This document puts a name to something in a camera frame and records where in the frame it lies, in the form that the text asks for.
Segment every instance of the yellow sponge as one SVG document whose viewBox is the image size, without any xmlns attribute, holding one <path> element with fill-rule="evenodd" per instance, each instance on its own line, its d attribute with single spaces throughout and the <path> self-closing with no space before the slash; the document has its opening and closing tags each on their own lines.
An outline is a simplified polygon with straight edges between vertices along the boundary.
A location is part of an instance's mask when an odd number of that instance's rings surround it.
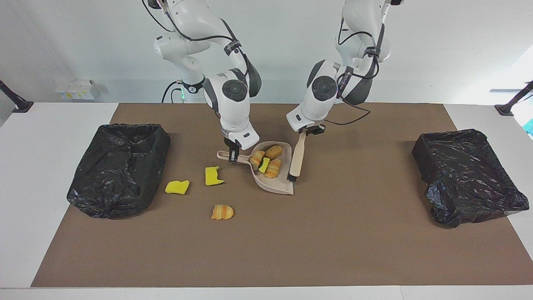
<svg viewBox="0 0 533 300">
<path fill-rule="evenodd" d="M 219 168 L 220 167 L 205 168 L 205 185 L 212 186 L 225 182 L 223 180 L 219 180 L 219 172 L 217 171 Z"/>
<path fill-rule="evenodd" d="M 270 158 L 263 157 L 263 160 L 261 161 L 261 166 L 259 167 L 258 171 L 264 174 L 267 170 L 269 163 L 270 163 Z"/>
<path fill-rule="evenodd" d="M 181 181 L 169 182 L 167 184 L 167 187 L 165 188 L 165 193 L 185 195 L 190 184 L 191 183 L 188 180 L 184 182 L 181 182 Z"/>
</svg>

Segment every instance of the white table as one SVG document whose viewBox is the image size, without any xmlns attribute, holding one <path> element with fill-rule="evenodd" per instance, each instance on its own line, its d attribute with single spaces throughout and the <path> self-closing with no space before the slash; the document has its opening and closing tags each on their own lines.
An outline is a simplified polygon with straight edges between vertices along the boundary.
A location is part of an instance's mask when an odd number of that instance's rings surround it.
<svg viewBox="0 0 533 300">
<path fill-rule="evenodd" d="M 98 126 L 117 104 L 36 103 L 0 128 L 0 299 L 532 299 L 518 287 L 106 288 L 32 289 L 68 208 L 66 192 Z M 533 141 L 491 106 L 446 105 L 458 129 L 489 137 L 517 187 L 533 199 Z M 533 211 L 509 217 L 533 255 Z"/>
</svg>

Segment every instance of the black stand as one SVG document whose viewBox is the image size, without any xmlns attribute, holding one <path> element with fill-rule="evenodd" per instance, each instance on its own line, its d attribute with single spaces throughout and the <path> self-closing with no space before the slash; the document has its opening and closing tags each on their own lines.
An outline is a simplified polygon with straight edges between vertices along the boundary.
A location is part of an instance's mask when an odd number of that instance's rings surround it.
<svg viewBox="0 0 533 300">
<path fill-rule="evenodd" d="M 531 90 L 533 90 L 533 81 L 529 82 L 523 90 L 518 92 L 518 94 L 514 96 L 511 102 L 507 103 L 506 105 L 495 105 L 494 107 L 496 107 L 496 110 L 502 116 L 514 116 L 513 113 L 511 113 L 511 108 L 513 108 L 515 104 L 517 104 L 522 98 L 529 94 Z"/>
<path fill-rule="evenodd" d="M 28 110 L 30 110 L 31 106 L 34 104 L 32 101 L 26 101 L 21 96 L 15 94 L 12 90 L 10 90 L 7 85 L 4 84 L 3 81 L 0 80 L 0 90 L 6 94 L 6 96 L 15 103 L 15 109 L 13 110 L 14 113 L 25 113 Z"/>
</svg>

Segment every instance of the dustpan handle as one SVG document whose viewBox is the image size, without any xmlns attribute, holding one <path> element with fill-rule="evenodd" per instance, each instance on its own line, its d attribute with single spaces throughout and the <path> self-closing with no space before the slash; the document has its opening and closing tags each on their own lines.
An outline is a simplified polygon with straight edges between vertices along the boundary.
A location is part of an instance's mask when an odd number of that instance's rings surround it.
<svg viewBox="0 0 533 300">
<path fill-rule="evenodd" d="M 230 153 L 226 151 L 218 151 L 216 153 L 216 157 L 218 157 L 221 160 L 228 160 L 230 158 Z M 249 156 L 239 155 L 239 157 L 237 158 L 237 162 L 250 165 L 250 162 L 248 162 L 248 159 L 249 159 Z"/>
</svg>

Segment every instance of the white wall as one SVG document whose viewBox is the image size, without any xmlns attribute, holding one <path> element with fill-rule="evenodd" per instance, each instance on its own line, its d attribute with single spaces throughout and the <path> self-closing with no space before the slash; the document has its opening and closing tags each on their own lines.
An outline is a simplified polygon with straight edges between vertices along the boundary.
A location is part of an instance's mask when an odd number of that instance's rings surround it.
<svg viewBox="0 0 533 300">
<path fill-rule="evenodd" d="M 5 120 L 11 115 L 11 111 L 15 108 L 13 102 L 7 97 L 0 94 L 0 126 L 4 124 Z"/>
<path fill-rule="evenodd" d="M 154 53 L 162 30 L 140 0 L 5 1 L 24 18 L 0 10 L 0 77 L 23 97 L 54 101 L 54 80 L 73 76 L 93 79 L 100 101 L 159 101 L 180 77 Z M 334 39 L 342 0 L 208 3 L 264 79 L 254 101 L 299 102 L 312 66 L 339 61 Z M 530 0 L 408 0 L 393 7 L 386 24 L 393 55 L 369 101 L 489 104 L 490 84 L 533 44 L 532 16 Z M 208 74 L 230 67 L 218 48 L 197 56 Z"/>
</svg>

